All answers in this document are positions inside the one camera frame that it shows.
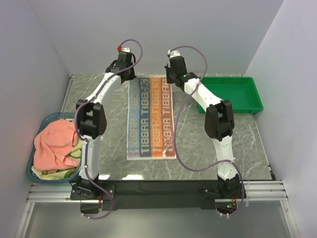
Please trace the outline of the green plastic tray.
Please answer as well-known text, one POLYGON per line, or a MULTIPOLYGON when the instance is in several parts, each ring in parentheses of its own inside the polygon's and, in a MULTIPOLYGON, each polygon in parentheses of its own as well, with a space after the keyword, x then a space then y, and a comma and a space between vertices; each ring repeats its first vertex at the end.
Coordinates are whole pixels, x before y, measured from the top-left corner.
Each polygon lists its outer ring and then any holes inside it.
POLYGON ((264 109, 251 77, 205 77, 202 83, 219 98, 229 100, 235 114, 256 114, 264 109))

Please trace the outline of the teal plastic basket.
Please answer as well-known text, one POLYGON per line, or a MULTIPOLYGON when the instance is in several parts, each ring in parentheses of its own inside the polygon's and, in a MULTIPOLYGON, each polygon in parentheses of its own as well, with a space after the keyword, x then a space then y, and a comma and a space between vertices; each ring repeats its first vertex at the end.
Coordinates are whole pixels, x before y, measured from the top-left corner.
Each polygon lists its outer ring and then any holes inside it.
MULTIPOLYGON (((37 135, 39 135, 43 130, 47 128, 51 123, 59 121, 61 119, 73 121, 75 113, 53 113, 47 116, 41 123, 37 135)), ((34 155, 36 154, 36 147, 33 145, 27 166, 26 175, 28 179, 34 183, 45 184, 45 185, 59 185, 64 183, 69 183, 74 180, 79 175, 80 167, 74 167, 66 170, 59 170, 55 173, 40 171, 34 167, 34 155)))

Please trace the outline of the aluminium mounting rail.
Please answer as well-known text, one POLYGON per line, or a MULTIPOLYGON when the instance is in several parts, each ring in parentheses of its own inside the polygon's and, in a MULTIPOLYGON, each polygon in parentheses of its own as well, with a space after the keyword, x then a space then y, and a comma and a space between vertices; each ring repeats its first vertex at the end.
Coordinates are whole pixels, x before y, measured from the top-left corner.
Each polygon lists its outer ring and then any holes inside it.
MULTIPOLYGON (((104 180, 101 186, 108 192, 104 200, 118 196, 137 197, 184 197, 210 198, 225 201, 231 198, 220 196, 220 185, 215 180, 104 180)), ((245 199, 251 201, 285 201, 288 200, 283 182, 272 180, 246 181, 245 199)), ((97 199, 85 200, 76 196, 71 198, 74 185, 32 184, 27 202, 98 202, 97 199)), ((234 197, 240 199, 239 190, 234 197)))

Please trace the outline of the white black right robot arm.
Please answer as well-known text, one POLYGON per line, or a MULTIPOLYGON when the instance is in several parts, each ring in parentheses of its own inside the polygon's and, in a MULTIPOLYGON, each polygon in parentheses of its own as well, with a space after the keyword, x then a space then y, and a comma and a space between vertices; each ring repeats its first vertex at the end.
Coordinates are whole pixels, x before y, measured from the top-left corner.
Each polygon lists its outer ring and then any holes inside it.
POLYGON ((189 171, 202 172, 213 166, 217 168, 219 182, 218 192, 221 197, 231 198, 239 190, 241 198, 245 198, 245 187, 242 175, 234 163, 232 150, 232 135, 235 127, 233 108, 229 100, 222 100, 208 90, 202 84, 202 78, 187 71, 185 59, 179 51, 168 51, 169 63, 165 66, 168 83, 174 83, 188 96, 193 98, 205 111, 205 132, 212 142, 216 151, 217 161, 203 169, 192 169, 186 166, 180 159, 176 139, 173 139, 174 150, 177 160, 189 171))

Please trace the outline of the yellow green patterned towel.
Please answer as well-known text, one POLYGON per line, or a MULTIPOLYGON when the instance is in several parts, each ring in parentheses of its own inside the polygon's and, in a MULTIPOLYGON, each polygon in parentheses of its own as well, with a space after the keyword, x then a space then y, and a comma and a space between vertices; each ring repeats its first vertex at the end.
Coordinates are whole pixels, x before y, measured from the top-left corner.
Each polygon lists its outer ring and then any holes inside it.
MULTIPOLYGON (((79 140, 77 145, 73 147, 71 152, 66 156, 68 159, 73 159, 77 162, 81 161, 82 156, 82 141, 79 140)), ((63 170, 57 170, 56 172, 49 172, 49 171, 40 171, 35 168, 35 166, 31 167, 32 175, 36 178, 42 179, 42 180, 61 180, 61 179, 67 179, 75 174, 77 171, 78 166, 69 168, 69 169, 63 169, 63 170)))

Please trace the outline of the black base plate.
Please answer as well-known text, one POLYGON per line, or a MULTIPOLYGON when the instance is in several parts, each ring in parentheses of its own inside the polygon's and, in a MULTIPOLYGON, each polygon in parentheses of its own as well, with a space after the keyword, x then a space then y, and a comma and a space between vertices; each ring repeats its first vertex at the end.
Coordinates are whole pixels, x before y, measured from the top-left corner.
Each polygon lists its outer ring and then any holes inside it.
POLYGON ((81 202, 83 213, 112 209, 201 208, 214 210, 222 202, 246 198, 241 184, 216 180, 101 180, 88 190, 73 185, 70 200, 81 202))

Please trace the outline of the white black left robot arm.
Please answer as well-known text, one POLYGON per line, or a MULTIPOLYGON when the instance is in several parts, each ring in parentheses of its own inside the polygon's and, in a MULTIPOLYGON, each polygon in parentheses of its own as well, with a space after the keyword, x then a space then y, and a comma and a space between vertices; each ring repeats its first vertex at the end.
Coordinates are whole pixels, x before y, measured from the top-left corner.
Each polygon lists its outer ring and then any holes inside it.
POLYGON ((103 197, 98 186, 98 159, 101 136, 107 127, 104 106, 123 82, 136 78, 133 68, 135 62, 135 55, 129 48, 120 48, 118 58, 106 69, 96 89, 85 100, 79 99, 76 103, 74 121, 78 137, 82 140, 82 158, 72 199, 76 196, 85 200, 103 197))

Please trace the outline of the colourful striped rabbit towel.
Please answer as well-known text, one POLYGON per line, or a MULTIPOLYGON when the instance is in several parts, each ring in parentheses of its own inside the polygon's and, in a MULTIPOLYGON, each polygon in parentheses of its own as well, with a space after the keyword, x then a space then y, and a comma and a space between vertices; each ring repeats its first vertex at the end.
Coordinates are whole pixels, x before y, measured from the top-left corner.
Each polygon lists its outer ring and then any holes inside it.
POLYGON ((171 85, 162 75, 138 77, 128 87, 127 160, 173 160, 171 85))

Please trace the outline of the salmon pink towel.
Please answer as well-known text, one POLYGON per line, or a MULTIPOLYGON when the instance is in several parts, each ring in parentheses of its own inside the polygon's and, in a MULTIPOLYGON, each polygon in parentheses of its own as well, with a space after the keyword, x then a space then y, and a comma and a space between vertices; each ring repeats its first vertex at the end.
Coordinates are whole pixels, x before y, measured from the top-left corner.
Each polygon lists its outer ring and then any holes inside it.
POLYGON ((78 140, 74 122, 66 119, 51 122, 34 139, 34 167, 54 173, 79 166, 78 159, 69 157, 78 140))

